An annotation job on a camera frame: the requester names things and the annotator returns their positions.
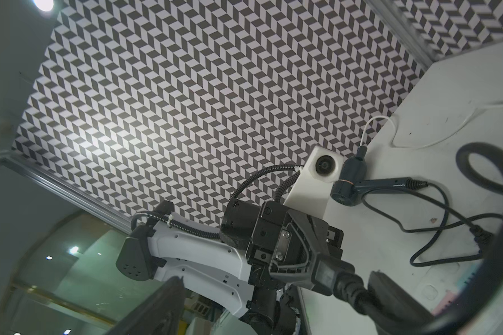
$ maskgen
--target power cord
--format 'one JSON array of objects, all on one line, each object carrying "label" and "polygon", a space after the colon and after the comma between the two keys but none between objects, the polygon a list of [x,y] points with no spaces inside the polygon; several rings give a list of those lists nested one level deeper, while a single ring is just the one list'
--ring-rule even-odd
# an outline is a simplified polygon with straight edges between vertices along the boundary
[{"label": "power cord", "polygon": [[[426,232],[426,231],[435,231],[436,232],[434,234],[434,236],[430,239],[429,243],[427,243],[424,247],[422,247],[420,250],[418,250],[410,258],[410,264],[412,266],[415,266],[415,267],[424,267],[424,266],[432,266],[432,265],[437,265],[437,264],[467,262],[467,261],[470,261],[470,260],[477,260],[477,259],[483,258],[484,252],[486,251],[486,249],[488,248],[488,246],[490,245],[490,243],[492,241],[493,234],[491,232],[489,232],[489,231],[485,231],[481,226],[479,226],[477,224],[473,224],[472,221],[476,221],[476,220],[480,220],[480,219],[484,219],[484,218],[498,218],[498,219],[502,219],[503,216],[501,214],[496,214],[496,213],[483,213],[483,214],[479,214],[479,215],[476,215],[476,216],[473,216],[473,217],[469,217],[469,218],[462,218],[460,221],[455,222],[454,224],[447,224],[447,220],[449,219],[449,212],[451,212],[451,213],[456,213],[456,212],[449,207],[449,199],[447,198],[447,195],[445,194],[445,192],[439,186],[437,186],[436,184],[433,184],[433,183],[429,183],[429,182],[428,182],[428,186],[433,187],[438,192],[440,192],[440,194],[443,197],[443,203],[441,203],[441,202],[439,202],[439,201],[437,201],[437,200],[435,200],[435,199],[433,199],[431,197],[427,197],[427,196],[425,196],[425,195],[423,195],[421,193],[413,191],[413,190],[399,189],[399,188],[392,188],[392,187],[386,187],[386,186],[384,186],[384,187],[376,187],[376,188],[373,188],[373,189],[371,189],[371,190],[366,191],[365,193],[363,193],[362,194],[362,204],[364,204],[365,207],[367,207],[371,211],[374,211],[377,214],[380,214],[383,217],[388,218],[389,220],[395,222],[398,225],[398,227],[401,229],[401,231],[403,231],[404,233],[422,233],[422,232]],[[443,214],[442,222],[440,223],[440,225],[438,227],[405,229],[403,227],[401,221],[399,221],[398,219],[392,217],[391,215],[389,215],[389,214],[387,214],[387,213],[385,213],[385,212],[377,209],[376,207],[374,207],[372,205],[369,205],[369,203],[365,199],[365,197],[369,193],[383,191],[383,190],[389,190],[389,189],[396,189],[397,191],[401,191],[401,192],[413,195],[415,197],[421,198],[423,200],[426,200],[426,201],[428,201],[428,202],[430,202],[432,204],[435,204],[435,205],[443,208],[445,210],[445,212]],[[451,257],[451,258],[443,258],[443,259],[430,260],[428,262],[415,263],[415,259],[416,258],[418,258],[420,255],[422,255],[423,252],[429,250],[429,248],[431,246],[433,246],[434,243],[436,243],[436,240],[438,239],[438,237],[440,237],[440,235],[442,234],[442,231],[444,231],[446,229],[451,229],[451,228],[455,228],[455,227],[461,226],[462,224],[466,224],[467,226],[469,226],[469,231],[473,234],[474,240],[475,240],[475,242],[477,243],[477,245],[479,247],[479,253],[477,253],[475,255],[471,255],[471,256]]]},{"label": "power cord", "polygon": [[428,148],[428,147],[431,147],[435,144],[438,144],[440,142],[443,142],[445,141],[446,139],[448,139],[449,137],[455,135],[457,132],[459,132],[462,128],[464,128],[464,126],[468,123],[470,123],[471,121],[473,121],[476,117],[482,115],[484,112],[490,110],[490,109],[501,109],[503,108],[503,102],[495,102],[495,103],[492,103],[492,104],[486,104],[486,105],[483,105],[483,106],[479,106],[479,107],[476,107],[465,119],[464,121],[462,122],[462,124],[460,124],[460,126],[458,128],[456,128],[455,131],[453,131],[450,135],[447,135],[446,137],[443,137],[442,139],[439,139],[439,140],[436,140],[432,143],[429,143],[429,144],[425,144],[425,145],[422,145],[422,146],[397,146],[395,144],[393,144],[393,140],[395,139],[395,136],[397,135],[397,125],[395,124],[395,122],[389,117],[389,116],[385,116],[385,115],[377,115],[377,116],[374,116],[374,117],[371,117],[369,119],[369,121],[367,121],[367,123],[365,124],[365,126],[363,127],[363,134],[362,134],[362,140],[359,142],[359,145],[362,146],[363,143],[364,143],[364,139],[365,139],[365,135],[367,135],[367,129],[369,128],[369,125],[371,124],[371,122],[373,122],[374,120],[376,119],[386,119],[388,120],[392,125],[393,125],[393,136],[391,137],[391,141],[389,141],[389,147],[391,148],[396,148],[396,149],[423,149],[423,148]]}]

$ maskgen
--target black cable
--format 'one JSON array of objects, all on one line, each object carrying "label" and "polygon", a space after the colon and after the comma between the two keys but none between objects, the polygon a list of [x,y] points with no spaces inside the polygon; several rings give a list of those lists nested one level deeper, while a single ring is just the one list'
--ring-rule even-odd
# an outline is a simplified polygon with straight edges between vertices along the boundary
[{"label": "black cable", "polygon": [[[497,213],[483,213],[479,215],[475,215],[472,217],[469,217],[469,221],[476,221],[480,219],[485,219],[485,218],[497,218],[497,219],[503,219],[503,215],[497,214]],[[454,228],[461,226],[463,223],[462,221],[455,222],[454,224],[448,224],[446,227]],[[438,264],[447,264],[447,263],[460,263],[460,262],[467,262],[470,260],[478,260],[483,258],[483,253],[480,252],[476,255],[471,255],[471,256],[461,256],[461,257],[450,257],[450,258],[442,258],[442,259],[436,259],[436,260],[430,260],[428,262],[421,262],[421,263],[415,263],[416,258],[421,256],[423,252],[429,250],[429,248],[436,242],[438,237],[442,231],[436,231],[434,236],[430,239],[429,243],[427,243],[424,247],[422,247],[420,250],[418,250],[411,258],[410,258],[410,264],[415,267],[424,267],[424,266],[432,266],[432,265],[438,265]]]},{"label": "black cable", "polygon": [[236,190],[233,192],[231,195],[231,198],[236,198],[239,196],[239,194],[244,191],[250,184],[252,184],[255,180],[261,178],[267,173],[270,172],[277,172],[277,171],[294,171],[295,167],[302,166],[302,165],[297,165],[297,164],[280,164],[280,165],[272,165],[265,167],[264,169],[255,172],[251,177],[246,179],[242,184],[239,185],[239,187],[236,188]]},{"label": "black cable", "polygon": [[293,184],[295,184],[296,179],[298,179],[298,176],[300,176],[300,171],[296,172],[292,176],[290,176],[287,179],[283,180],[283,182],[281,183],[281,185],[274,192],[274,197],[272,199],[275,202],[280,203],[282,201],[283,194],[285,193],[285,191],[288,190],[289,187],[291,187]]},{"label": "black cable", "polygon": [[[158,221],[164,222],[165,224],[168,223],[168,217],[163,216],[160,213],[150,212],[150,211],[137,212],[136,214],[134,214],[132,216],[132,219],[130,221],[130,229],[133,231],[136,228],[138,219],[144,218],[144,217],[156,219]],[[214,233],[212,231],[202,231],[201,229],[190,227],[186,224],[183,224],[183,223],[176,221],[176,220],[173,220],[173,219],[169,222],[169,225],[172,227],[178,228],[181,231],[185,231],[188,234],[191,234],[194,236],[199,236],[200,238],[208,238],[209,240],[219,240],[220,239],[220,235],[218,233]]]},{"label": "black cable", "polygon": [[[492,162],[503,177],[503,150],[485,143],[470,143],[464,145],[456,153],[456,165],[462,174],[475,184],[502,194],[503,185],[491,182],[476,173],[471,167],[468,157],[477,153]],[[444,208],[461,222],[468,219],[452,209]],[[475,276],[464,290],[443,312],[433,320],[424,324],[413,324],[390,317],[384,313],[379,303],[368,294],[358,300],[358,308],[375,322],[385,333],[391,335],[434,335],[453,334],[466,325],[490,301],[503,284],[503,225],[495,236],[493,243],[485,253],[483,262]]]},{"label": "black cable", "polygon": [[[433,184],[433,183],[429,182],[428,186],[433,187],[437,191],[440,192],[440,194],[443,197],[443,204],[445,206],[447,206],[447,208],[449,209],[450,208],[449,207],[449,199],[447,198],[447,195],[445,194],[445,192],[439,186],[437,186],[436,184]],[[432,266],[432,265],[437,265],[437,264],[460,263],[460,262],[468,262],[470,260],[477,260],[477,259],[481,259],[482,258],[483,255],[482,255],[482,252],[480,252],[480,253],[477,253],[475,255],[470,255],[470,256],[459,256],[459,257],[451,257],[451,258],[442,258],[442,259],[430,260],[428,262],[415,263],[415,259],[416,258],[418,258],[421,254],[423,254],[423,252],[429,250],[430,247],[434,245],[434,243],[438,240],[438,238],[442,234],[442,231],[444,231],[446,229],[451,229],[451,228],[455,228],[455,227],[461,226],[462,224],[464,224],[464,222],[461,220],[461,221],[455,222],[454,224],[448,224],[448,225],[446,225],[447,224],[447,220],[449,219],[449,212],[448,212],[448,209],[446,209],[445,212],[444,212],[444,214],[443,214],[442,222],[440,223],[440,225],[438,227],[418,228],[418,229],[405,229],[403,227],[401,221],[399,221],[398,219],[390,216],[389,214],[387,214],[387,213],[385,213],[383,211],[380,211],[376,207],[369,205],[369,203],[365,200],[365,197],[369,193],[372,193],[372,192],[375,192],[375,191],[379,191],[381,189],[382,188],[375,188],[375,189],[371,189],[371,190],[363,193],[362,194],[362,204],[364,204],[371,211],[374,211],[377,214],[380,214],[380,215],[384,216],[385,218],[388,218],[389,220],[395,222],[399,226],[399,228],[401,229],[401,231],[403,231],[404,233],[421,233],[421,232],[425,232],[425,231],[435,231],[436,232],[434,234],[434,236],[430,239],[429,243],[427,243],[426,245],[424,245],[420,250],[418,250],[410,258],[410,264],[412,266],[415,266],[415,267],[424,267],[424,266]],[[409,194],[411,194],[411,195],[413,195],[415,197],[418,197],[418,198],[422,198],[422,199],[425,199],[425,197],[426,197],[426,196],[423,196],[421,193],[417,193],[417,192],[415,192],[415,193],[409,193]],[[467,218],[467,220],[471,223],[472,221],[480,220],[480,219],[483,219],[483,218],[499,218],[499,219],[502,219],[503,216],[501,214],[496,214],[496,213],[484,213],[484,214],[479,214],[479,215]]]}]

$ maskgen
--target black and white geometric pattern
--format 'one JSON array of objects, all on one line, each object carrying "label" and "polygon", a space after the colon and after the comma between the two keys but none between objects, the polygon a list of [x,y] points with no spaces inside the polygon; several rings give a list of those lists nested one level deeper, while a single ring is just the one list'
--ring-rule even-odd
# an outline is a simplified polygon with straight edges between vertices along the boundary
[{"label": "black and white geometric pattern", "polygon": [[438,57],[503,39],[503,0],[394,0]]},{"label": "black and white geometric pattern", "polygon": [[163,197],[218,225],[250,173],[352,154],[423,75],[359,0],[66,3],[14,148],[127,215]]}]

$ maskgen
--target white table surface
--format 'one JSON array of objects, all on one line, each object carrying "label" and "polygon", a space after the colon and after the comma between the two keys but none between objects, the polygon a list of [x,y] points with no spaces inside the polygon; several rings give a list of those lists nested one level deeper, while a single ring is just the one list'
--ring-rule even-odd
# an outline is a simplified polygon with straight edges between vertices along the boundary
[{"label": "white table surface", "polygon": [[[393,115],[398,125],[394,143],[419,146],[443,138],[476,106],[494,101],[503,101],[503,43],[433,64]],[[387,143],[392,134],[393,127],[386,124],[369,145],[368,179],[411,176],[434,181],[445,187],[450,205],[466,217],[503,212],[503,196],[471,183],[455,164],[456,151],[466,143],[487,142],[503,148],[503,109],[485,112],[455,136],[427,149],[391,149]],[[471,162],[483,175],[502,182],[489,162],[480,157],[473,157]],[[423,193],[440,199],[432,189]],[[368,200],[400,219],[405,227],[437,226],[443,215],[437,207],[408,195],[370,195]],[[438,221],[431,224],[432,218]],[[436,307],[447,290],[454,291],[459,278],[473,269],[474,262],[411,266],[411,255],[428,243],[433,233],[405,234],[395,223],[362,204],[345,207],[330,199],[324,219],[344,231],[343,259],[352,263],[365,281],[371,271],[385,272],[429,310]],[[478,223],[490,231],[496,231],[500,225],[496,219]],[[473,236],[462,226],[444,232],[424,254],[425,258],[416,261],[471,255],[477,251]],[[428,285],[436,289],[436,297],[433,298],[432,290],[423,292]],[[345,302],[307,290],[303,290],[303,299],[314,335],[376,334],[370,319],[355,313]],[[492,318],[485,322],[489,329],[472,327],[469,334],[492,333],[491,328],[497,325],[488,320]]]}]

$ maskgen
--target cable tie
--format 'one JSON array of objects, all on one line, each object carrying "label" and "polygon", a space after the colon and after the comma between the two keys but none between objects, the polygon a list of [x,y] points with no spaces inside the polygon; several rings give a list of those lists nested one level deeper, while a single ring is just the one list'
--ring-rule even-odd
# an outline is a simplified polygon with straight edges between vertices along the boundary
[{"label": "cable tie", "polygon": [[171,227],[171,224],[169,223],[172,222],[172,220],[173,220],[173,214],[168,215],[168,222],[167,222],[168,227]]}]

